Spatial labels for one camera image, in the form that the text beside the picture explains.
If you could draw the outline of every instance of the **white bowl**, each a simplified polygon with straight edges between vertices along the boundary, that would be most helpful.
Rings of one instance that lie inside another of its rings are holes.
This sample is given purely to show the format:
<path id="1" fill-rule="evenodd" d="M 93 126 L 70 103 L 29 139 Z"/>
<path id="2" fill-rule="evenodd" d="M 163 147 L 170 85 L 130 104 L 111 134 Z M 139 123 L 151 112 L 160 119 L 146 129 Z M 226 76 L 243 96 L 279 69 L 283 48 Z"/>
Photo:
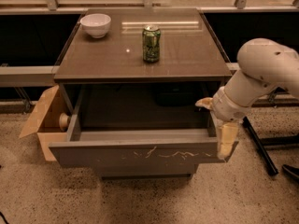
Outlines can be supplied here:
<path id="1" fill-rule="evenodd" d="M 80 20 L 83 30 L 94 38 L 101 38 L 110 29 L 111 18 L 106 14 L 90 14 Z"/>

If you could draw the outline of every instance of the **box flap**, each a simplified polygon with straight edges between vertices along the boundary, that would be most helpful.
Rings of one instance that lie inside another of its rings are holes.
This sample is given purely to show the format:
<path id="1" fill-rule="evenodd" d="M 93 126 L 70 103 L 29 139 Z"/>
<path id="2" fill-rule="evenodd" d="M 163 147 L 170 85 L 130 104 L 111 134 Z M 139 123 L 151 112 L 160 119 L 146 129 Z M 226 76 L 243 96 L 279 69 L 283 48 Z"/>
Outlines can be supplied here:
<path id="1" fill-rule="evenodd" d="M 42 93 L 29 119 L 25 122 L 19 138 L 38 132 L 38 129 L 44 121 L 58 90 L 59 86 L 56 85 Z"/>
<path id="2" fill-rule="evenodd" d="M 66 141 L 66 133 L 37 133 L 46 161 L 56 161 L 56 158 L 49 149 L 52 142 Z"/>

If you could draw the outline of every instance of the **speckled floor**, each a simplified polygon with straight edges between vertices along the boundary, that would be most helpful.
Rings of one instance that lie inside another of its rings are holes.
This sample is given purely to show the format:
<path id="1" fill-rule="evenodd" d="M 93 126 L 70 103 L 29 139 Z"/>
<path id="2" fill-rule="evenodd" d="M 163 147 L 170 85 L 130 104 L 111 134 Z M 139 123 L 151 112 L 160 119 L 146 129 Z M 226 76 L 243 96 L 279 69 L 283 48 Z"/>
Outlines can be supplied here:
<path id="1" fill-rule="evenodd" d="M 19 139 L 28 116 L 0 106 L 0 211 L 10 224 L 299 223 L 299 185 L 281 170 L 299 167 L 298 146 L 268 148 L 279 169 L 270 177 L 241 129 L 230 161 L 201 164 L 190 181 L 101 181 L 45 162 L 36 135 Z M 299 107 L 254 108 L 249 119 L 261 137 L 296 134 Z"/>

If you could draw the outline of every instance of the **green can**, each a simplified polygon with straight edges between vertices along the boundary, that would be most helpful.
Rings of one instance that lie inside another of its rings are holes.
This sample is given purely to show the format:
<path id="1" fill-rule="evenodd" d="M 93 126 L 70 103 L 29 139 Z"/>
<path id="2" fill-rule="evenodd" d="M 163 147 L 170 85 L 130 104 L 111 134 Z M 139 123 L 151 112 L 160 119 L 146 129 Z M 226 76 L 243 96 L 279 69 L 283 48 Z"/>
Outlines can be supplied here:
<path id="1" fill-rule="evenodd" d="M 157 25 L 146 25 L 143 29 L 143 60 L 148 63 L 158 62 L 160 59 L 161 31 Z"/>

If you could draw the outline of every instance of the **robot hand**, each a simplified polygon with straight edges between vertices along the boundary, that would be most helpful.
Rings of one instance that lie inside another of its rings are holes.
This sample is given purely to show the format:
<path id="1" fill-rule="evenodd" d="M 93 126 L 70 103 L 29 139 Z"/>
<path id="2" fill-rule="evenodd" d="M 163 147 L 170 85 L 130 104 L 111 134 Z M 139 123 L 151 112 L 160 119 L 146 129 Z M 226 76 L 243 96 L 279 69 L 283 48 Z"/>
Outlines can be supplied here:
<path id="1" fill-rule="evenodd" d="M 253 103 L 277 87 L 299 98 L 299 56 L 288 47 L 258 38 L 245 43 L 237 54 L 240 66 L 213 98 L 204 98 L 196 106 L 205 107 L 217 118 L 218 157 L 232 151 L 238 125 Z"/>

